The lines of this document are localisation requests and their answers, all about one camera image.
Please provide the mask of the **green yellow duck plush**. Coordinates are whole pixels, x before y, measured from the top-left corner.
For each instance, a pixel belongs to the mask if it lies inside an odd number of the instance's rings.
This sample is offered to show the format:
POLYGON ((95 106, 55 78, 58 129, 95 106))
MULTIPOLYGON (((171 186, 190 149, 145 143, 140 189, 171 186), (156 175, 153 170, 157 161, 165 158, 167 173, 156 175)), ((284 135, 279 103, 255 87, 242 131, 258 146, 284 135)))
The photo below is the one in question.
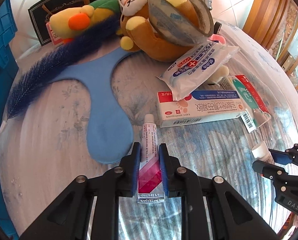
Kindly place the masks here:
POLYGON ((52 15, 49 24, 64 43, 69 43, 82 32, 116 14, 120 14, 119 0, 96 0, 52 15))

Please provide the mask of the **light blue cloth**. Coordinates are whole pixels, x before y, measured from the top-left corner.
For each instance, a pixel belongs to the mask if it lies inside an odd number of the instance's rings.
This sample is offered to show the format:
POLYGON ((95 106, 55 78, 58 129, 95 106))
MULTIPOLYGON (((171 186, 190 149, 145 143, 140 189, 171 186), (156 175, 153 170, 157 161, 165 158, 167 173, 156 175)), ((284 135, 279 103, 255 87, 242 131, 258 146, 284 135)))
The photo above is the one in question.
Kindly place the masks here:
POLYGON ((88 89, 91 105, 87 146, 90 156, 101 164, 118 162, 133 144, 132 124, 111 87, 113 70, 129 55, 117 48, 93 61, 68 66, 49 82, 73 79, 88 89))

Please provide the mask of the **pink small medicine box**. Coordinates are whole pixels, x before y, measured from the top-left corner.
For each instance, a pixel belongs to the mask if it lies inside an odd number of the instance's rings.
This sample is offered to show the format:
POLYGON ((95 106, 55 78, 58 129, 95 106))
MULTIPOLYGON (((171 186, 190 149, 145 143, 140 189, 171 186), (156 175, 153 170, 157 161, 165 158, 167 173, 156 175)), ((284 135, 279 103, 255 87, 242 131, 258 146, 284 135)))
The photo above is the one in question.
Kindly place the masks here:
POLYGON ((46 28, 47 28, 47 31, 48 31, 48 34, 50 36, 50 39, 51 39, 52 44, 55 47, 58 47, 58 46, 62 45, 63 44, 63 40, 59 36, 57 36, 55 34, 55 32, 51 29, 51 26, 50 26, 50 23, 49 22, 46 23, 46 28))

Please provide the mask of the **dark blue feather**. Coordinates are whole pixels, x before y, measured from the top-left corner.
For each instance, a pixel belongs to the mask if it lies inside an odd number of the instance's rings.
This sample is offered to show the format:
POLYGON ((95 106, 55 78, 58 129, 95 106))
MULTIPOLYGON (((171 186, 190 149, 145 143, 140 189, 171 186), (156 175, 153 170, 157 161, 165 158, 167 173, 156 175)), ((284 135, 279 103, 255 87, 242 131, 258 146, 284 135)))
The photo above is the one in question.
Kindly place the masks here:
POLYGON ((120 16, 115 14, 89 28, 73 41, 47 53, 25 72, 13 85, 7 99, 7 119, 26 111, 42 93, 44 87, 68 66, 98 50, 120 27, 120 16))

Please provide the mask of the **white alcohol wipes pack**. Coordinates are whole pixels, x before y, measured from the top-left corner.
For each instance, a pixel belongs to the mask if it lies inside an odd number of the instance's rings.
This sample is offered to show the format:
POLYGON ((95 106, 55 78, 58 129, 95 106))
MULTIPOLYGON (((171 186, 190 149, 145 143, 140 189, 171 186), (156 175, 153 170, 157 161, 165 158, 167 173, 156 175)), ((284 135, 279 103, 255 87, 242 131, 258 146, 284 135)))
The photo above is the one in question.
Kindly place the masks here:
POLYGON ((167 84, 174 101, 182 100, 207 81, 238 51, 237 46, 214 41, 203 42, 174 61, 158 79, 167 84))

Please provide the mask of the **brown monkey plush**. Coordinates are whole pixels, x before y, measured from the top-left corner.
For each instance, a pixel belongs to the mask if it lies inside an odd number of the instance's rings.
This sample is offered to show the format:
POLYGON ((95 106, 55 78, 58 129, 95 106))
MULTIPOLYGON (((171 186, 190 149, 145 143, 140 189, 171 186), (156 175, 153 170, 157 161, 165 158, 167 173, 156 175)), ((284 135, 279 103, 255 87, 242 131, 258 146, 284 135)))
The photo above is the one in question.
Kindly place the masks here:
POLYGON ((123 35, 120 47, 123 50, 142 50, 154 60, 172 62, 192 48, 171 43, 154 30, 149 21, 148 0, 118 0, 118 3, 123 35))

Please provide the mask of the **black gift box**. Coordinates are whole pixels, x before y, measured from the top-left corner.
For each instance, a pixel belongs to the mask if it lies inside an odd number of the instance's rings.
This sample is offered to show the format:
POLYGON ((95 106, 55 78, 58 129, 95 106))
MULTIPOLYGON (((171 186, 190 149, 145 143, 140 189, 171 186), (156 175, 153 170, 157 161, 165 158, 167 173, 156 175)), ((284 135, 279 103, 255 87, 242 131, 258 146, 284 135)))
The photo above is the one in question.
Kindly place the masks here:
POLYGON ((32 5, 28 9, 28 14, 40 45, 44 46, 51 42, 46 24, 52 14, 56 14, 67 8, 81 7, 83 5, 84 0, 40 0, 32 5))

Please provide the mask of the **small white tube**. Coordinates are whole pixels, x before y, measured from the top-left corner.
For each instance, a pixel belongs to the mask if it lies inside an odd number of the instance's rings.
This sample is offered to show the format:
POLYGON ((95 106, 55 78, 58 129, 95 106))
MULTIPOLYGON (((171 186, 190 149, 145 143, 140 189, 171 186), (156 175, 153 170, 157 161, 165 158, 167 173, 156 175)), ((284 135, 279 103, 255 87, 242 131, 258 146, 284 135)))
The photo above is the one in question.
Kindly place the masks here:
POLYGON ((256 160, 261 160, 265 163, 274 164, 274 159, 264 141, 256 144, 252 149, 252 154, 256 160))

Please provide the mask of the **pink white ointment tube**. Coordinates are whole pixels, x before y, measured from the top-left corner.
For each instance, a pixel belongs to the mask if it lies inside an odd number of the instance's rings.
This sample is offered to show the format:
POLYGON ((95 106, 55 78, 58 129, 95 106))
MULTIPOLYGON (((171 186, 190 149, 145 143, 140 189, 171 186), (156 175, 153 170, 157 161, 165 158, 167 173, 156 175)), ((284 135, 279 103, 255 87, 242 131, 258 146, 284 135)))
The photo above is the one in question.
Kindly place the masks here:
POLYGON ((158 130, 154 115, 146 114, 141 135, 141 159, 138 175, 138 203, 156 204, 165 194, 158 152, 158 130))

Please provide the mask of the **blue white foot cream box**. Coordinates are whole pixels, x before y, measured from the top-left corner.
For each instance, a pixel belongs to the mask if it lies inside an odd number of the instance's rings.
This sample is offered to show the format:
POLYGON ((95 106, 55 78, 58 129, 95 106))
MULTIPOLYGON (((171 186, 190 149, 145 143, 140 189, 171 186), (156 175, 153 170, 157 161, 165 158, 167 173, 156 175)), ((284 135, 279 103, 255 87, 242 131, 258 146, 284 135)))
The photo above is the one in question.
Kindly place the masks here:
POLYGON ((235 119, 245 111, 234 90, 194 90, 179 101, 165 91, 157 93, 157 100, 161 128, 235 119))

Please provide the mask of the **green red medicine box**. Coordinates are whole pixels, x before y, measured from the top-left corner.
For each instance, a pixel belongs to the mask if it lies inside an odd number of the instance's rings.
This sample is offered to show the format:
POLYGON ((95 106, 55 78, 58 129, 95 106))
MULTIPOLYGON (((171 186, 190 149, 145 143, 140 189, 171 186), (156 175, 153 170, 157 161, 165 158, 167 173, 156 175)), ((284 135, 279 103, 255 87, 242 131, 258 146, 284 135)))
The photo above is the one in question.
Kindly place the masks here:
POLYGON ((271 119, 271 115, 265 103, 245 75, 224 77, 220 85, 225 90, 237 91, 244 104, 245 111, 242 113, 241 119, 248 133, 257 130, 271 119))

